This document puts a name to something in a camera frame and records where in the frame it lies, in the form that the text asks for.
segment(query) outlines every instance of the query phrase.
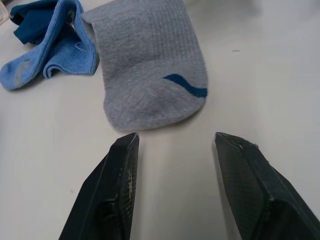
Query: white table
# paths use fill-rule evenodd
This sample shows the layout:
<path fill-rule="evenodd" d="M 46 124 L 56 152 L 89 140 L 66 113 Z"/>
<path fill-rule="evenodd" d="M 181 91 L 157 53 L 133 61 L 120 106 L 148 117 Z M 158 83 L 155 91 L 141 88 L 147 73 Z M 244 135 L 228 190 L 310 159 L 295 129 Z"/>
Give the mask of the white table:
<path fill-rule="evenodd" d="M 31 2 L 14 0 L 15 5 Z M 82 0 L 84 10 L 104 3 Z M 140 133 L 132 240 L 228 239 L 211 143 L 259 145 L 320 218 L 320 3 L 187 0 L 209 96 L 180 124 Z M 27 50 L 7 21 L 0 66 Z M 57 240 L 83 181 L 127 134 L 103 110 L 102 69 L 0 86 L 0 239 Z"/>

